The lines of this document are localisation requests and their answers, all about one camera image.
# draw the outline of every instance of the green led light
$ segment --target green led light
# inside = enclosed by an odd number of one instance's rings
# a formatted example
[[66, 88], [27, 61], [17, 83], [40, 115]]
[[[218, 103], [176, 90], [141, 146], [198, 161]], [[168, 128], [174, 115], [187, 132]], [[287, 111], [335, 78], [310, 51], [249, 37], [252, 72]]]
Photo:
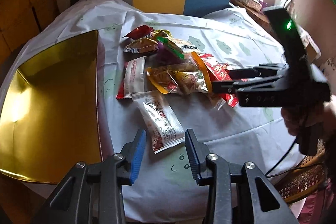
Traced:
[[290, 30], [292, 28], [292, 20], [290, 20], [286, 26], [287, 30]]

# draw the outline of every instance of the gold tray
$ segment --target gold tray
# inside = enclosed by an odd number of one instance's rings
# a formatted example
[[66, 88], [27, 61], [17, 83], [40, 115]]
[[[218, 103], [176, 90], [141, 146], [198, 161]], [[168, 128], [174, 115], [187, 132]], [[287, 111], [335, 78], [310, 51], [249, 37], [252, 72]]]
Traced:
[[58, 183], [76, 162], [101, 161], [102, 140], [113, 153], [99, 92], [105, 49], [97, 38], [97, 31], [72, 37], [17, 69], [0, 116], [3, 174]]

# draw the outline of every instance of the pink cloth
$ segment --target pink cloth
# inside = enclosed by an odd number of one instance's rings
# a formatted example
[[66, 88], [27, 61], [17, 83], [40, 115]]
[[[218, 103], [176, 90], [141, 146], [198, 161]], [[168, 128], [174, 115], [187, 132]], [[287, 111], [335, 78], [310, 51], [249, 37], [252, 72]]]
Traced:
[[323, 211], [326, 211], [334, 198], [331, 183], [327, 188], [317, 190], [308, 196], [298, 217], [300, 224], [318, 224]]

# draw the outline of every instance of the red snack package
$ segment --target red snack package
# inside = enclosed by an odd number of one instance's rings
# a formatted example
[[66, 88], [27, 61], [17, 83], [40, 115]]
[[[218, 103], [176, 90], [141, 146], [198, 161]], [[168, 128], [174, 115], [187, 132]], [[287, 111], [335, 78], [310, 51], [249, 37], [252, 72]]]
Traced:
[[152, 27], [149, 27], [147, 25], [142, 25], [140, 27], [135, 28], [133, 31], [129, 32], [124, 37], [129, 37], [135, 40], [135, 39], [145, 37], [152, 31], [154, 31]]
[[[226, 72], [228, 64], [219, 64], [212, 54], [200, 54], [199, 58], [204, 62], [209, 71], [209, 77], [211, 81], [231, 81], [229, 74]], [[238, 98], [235, 94], [221, 94], [221, 97], [231, 107], [235, 107], [238, 104]]]

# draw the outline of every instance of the metal screw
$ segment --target metal screw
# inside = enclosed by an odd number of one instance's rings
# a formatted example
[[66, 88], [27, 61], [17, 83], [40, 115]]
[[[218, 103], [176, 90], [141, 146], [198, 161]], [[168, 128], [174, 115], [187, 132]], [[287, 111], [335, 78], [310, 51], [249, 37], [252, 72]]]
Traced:
[[116, 153], [116, 154], [113, 155], [113, 158], [114, 158], [115, 160], [121, 160], [123, 157], [124, 157], [124, 156], [123, 156], [122, 154], [120, 154], [120, 153]]
[[208, 159], [209, 160], [217, 160], [218, 159], [218, 156], [214, 153], [211, 153], [208, 155]]
[[255, 168], [255, 164], [253, 162], [247, 162], [245, 163], [245, 166], [247, 169], [254, 169]]
[[83, 168], [85, 166], [85, 162], [79, 161], [76, 163], [76, 168]]

